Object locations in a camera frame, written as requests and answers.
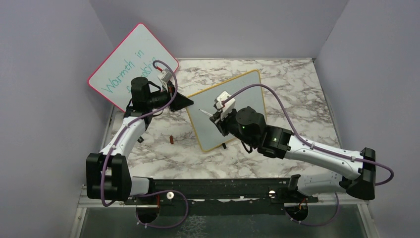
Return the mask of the white marker pen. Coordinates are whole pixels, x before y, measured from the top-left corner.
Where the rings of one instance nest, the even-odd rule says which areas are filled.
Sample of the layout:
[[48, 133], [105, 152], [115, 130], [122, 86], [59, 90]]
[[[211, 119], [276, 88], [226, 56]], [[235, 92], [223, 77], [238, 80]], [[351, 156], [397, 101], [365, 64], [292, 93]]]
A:
[[203, 114], [207, 115], [208, 117], [212, 117], [212, 114], [203, 110], [203, 109], [199, 109], [200, 112], [202, 112]]

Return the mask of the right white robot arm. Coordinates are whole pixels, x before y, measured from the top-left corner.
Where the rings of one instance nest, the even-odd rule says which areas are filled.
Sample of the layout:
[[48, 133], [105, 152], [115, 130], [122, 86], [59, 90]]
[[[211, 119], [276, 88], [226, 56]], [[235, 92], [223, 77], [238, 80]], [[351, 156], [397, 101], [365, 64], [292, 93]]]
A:
[[264, 116], [251, 107], [233, 109], [222, 117], [216, 112], [210, 121], [223, 135], [233, 135], [245, 150], [269, 158], [297, 160], [328, 170], [327, 173], [298, 176], [297, 183], [286, 187], [286, 196], [293, 202], [317, 193], [345, 192], [361, 199], [375, 198], [376, 152], [371, 148], [361, 151], [344, 151], [299, 138], [294, 132], [278, 126], [267, 125]]

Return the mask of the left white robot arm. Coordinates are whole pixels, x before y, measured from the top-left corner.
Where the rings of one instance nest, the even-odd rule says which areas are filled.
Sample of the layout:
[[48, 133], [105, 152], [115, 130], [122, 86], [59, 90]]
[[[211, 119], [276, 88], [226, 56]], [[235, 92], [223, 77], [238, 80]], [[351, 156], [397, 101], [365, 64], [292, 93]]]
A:
[[194, 103], [178, 93], [171, 81], [157, 86], [145, 77], [132, 79], [131, 95], [115, 137], [100, 152], [87, 157], [86, 191], [90, 199], [126, 201], [137, 196], [141, 202], [151, 203], [156, 196], [152, 180], [131, 176], [127, 157], [151, 124], [153, 111], [168, 105], [169, 110], [175, 112]]

